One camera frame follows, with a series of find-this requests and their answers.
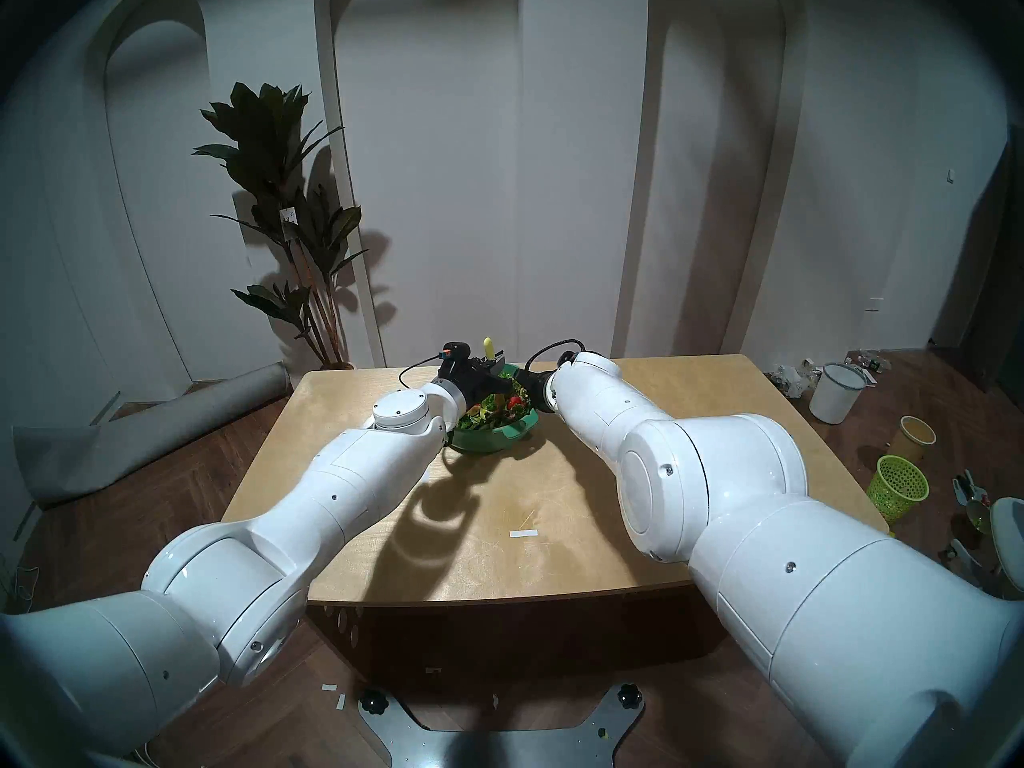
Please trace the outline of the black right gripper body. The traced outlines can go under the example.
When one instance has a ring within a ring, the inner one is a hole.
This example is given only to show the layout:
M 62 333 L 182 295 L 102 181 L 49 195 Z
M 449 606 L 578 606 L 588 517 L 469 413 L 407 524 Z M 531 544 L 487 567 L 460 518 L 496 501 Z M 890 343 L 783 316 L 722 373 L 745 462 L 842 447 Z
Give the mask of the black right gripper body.
M 516 370 L 516 382 L 523 388 L 530 406 L 540 414 L 557 414 L 558 406 L 553 388 L 557 370 L 534 372 L 525 368 Z

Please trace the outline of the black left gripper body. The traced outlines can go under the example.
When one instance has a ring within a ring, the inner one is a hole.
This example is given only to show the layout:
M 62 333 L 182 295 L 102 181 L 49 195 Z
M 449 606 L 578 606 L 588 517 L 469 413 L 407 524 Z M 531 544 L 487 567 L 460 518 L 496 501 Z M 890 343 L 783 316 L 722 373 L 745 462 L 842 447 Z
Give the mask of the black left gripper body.
M 465 342 L 447 342 L 439 353 L 438 378 L 455 386 L 463 399 L 463 408 L 479 404 L 479 389 L 484 373 L 471 356 L 471 348 Z

